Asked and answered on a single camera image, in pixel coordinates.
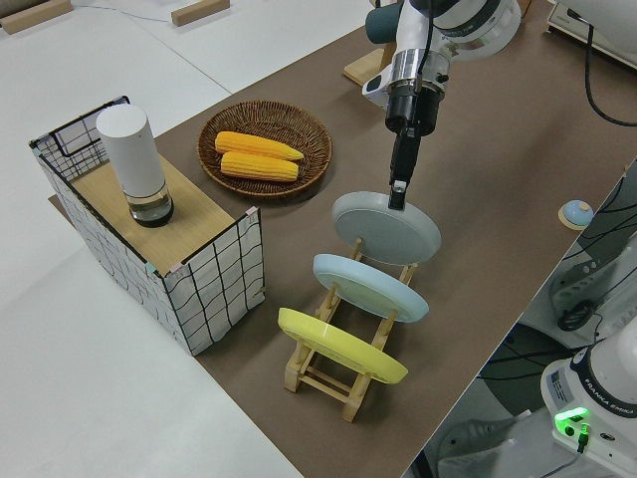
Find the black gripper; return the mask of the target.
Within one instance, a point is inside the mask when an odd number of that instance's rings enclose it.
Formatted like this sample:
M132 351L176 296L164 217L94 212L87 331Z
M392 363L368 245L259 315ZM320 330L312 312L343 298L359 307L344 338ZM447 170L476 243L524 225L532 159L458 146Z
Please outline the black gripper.
M436 127L444 94L414 85L395 87L389 94L385 125L396 134L390 162L389 209L404 209L406 192L420 148L421 138Z

